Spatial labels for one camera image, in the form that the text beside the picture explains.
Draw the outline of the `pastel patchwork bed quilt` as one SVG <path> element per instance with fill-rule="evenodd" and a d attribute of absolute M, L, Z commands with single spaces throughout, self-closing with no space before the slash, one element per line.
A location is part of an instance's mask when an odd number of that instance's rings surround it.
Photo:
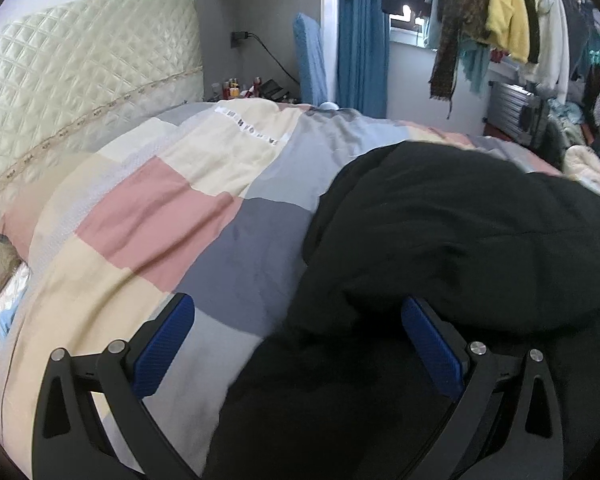
<path fill-rule="evenodd" d="M 184 292 L 194 325 L 146 405 L 202 471 L 228 386 L 294 296 L 321 196 L 351 160 L 402 141 L 550 171 L 513 143 L 355 110 L 196 103 L 81 159 L 38 212 L 12 207 L 2 231 L 32 275 L 0 357 L 0 442 L 9 457 L 31 471 L 36 400 L 55 349 L 101 352 Z"/>

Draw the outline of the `blue covered chair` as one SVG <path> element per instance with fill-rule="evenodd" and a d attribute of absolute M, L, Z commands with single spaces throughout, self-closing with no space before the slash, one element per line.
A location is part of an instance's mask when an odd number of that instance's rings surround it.
<path fill-rule="evenodd" d="M 328 101 L 321 27 L 313 18 L 298 13 L 292 24 L 299 70 L 301 101 L 320 106 Z"/>

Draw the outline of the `black wall charger plug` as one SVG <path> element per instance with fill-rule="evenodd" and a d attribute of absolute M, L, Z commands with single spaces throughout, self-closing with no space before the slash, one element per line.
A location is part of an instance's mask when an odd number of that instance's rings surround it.
<path fill-rule="evenodd" d="M 244 41 L 251 38 L 250 32 L 231 32 L 230 33 L 230 47 L 232 49 L 238 48 Z"/>

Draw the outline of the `yellow fleece jacket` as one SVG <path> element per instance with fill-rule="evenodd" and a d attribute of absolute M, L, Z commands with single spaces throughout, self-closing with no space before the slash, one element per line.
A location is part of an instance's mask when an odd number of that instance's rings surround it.
<path fill-rule="evenodd" d="M 530 28 L 524 0 L 489 0 L 486 31 L 492 46 L 518 62 L 528 62 Z"/>

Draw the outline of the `brown plaid scarf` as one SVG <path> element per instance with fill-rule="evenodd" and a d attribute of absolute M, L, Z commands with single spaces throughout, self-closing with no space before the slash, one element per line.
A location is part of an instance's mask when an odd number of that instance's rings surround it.
<path fill-rule="evenodd" d="M 460 40 L 468 35 L 475 40 L 489 36 L 486 31 L 489 0 L 439 0 L 441 32 L 436 60 L 430 77 L 430 98 L 449 103 L 455 91 Z"/>

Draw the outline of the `teal hanging garment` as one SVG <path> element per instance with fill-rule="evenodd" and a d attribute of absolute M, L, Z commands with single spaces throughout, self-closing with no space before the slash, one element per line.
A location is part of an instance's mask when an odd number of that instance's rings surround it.
<path fill-rule="evenodd" d="M 442 32 L 443 0 L 425 0 L 430 5 L 429 16 L 424 28 L 424 45 L 428 49 L 437 50 Z M 464 36 L 458 45 L 458 62 L 469 84 L 469 90 L 480 96 L 486 84 L 486 75 L 490 65 L 491 49 L 468 36 Z"/>

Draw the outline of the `cream plush blanket pile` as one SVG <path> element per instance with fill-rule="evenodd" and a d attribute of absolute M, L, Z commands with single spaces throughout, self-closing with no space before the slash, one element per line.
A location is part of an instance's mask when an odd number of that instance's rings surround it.
<path fill-rule="evenodd" d="M 565 152 L 562 172 L 591 191 L 600 194 L 600 158 L 592 148 L 573 145 Z"/>

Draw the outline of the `cosmetics bottles on nightstand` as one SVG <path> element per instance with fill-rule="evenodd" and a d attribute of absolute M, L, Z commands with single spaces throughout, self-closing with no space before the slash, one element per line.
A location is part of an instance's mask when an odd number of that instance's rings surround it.
<path fill-rule="evenodd" d="M 265 99 L 276 103 L 294 104 L 296 99 L 291 93 L 274 79 L 263 81 L 260 77 L 253 79 L 250 86 L 240 84 L 237 78 L 212 84 L 209 102 L 234 99 Z"/>

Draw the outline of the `black padded winter jacket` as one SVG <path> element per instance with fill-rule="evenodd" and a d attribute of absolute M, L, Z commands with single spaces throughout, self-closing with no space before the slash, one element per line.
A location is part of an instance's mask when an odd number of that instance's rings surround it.
<path fill-rule="evenodd" d="M 504 477 L 600 474 L 600 196 L 452 146 L 403 142 L 350 162 L 321 197 L 286 318 L 227 391 L 208 479 L 399 479 L 457 408 L 411 299 L 550 380 L 524 428 L 544 451 Z"/>

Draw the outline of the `blue window curtain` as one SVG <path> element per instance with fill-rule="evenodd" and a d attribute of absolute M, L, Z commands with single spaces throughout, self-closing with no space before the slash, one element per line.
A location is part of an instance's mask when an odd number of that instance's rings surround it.
<path fill-rule="evenodd" d="M 381 0 L 338 1 L 337 103 L 385 118 L 390 23 Z"/>

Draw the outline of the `grey ribbed suitcase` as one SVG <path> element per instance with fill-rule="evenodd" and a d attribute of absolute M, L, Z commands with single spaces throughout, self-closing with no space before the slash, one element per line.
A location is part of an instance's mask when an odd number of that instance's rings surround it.
<path fill-rule="evenodd" d="M 547 100 L 518 84 L 490 81 L 489 88 L 484 123 L 525 148 L 536 148 L 547 126 Z"/>

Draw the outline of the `white hanging hoodie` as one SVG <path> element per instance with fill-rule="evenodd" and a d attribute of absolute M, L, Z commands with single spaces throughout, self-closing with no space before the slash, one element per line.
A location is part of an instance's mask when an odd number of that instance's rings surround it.
<path fill-rule="evenodd" d="M 538 14 L 539 62 L 522 66 L 521 78 L 535 84 L 543 96 L 564 105 L 570 77 L 569 32 L 564 3 L 562 0 L 540 0 Z"/>

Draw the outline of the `cream quilted headboard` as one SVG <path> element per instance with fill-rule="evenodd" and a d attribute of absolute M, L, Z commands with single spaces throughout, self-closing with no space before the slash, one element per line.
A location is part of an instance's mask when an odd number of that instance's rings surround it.
<path fill-rule="evenodd" d="M 195 0 L 76 0 L 0 28 L 0 219 L 69 154 L 204 96 Z M 0 235 L 0 291 L 20 256 Z"/>

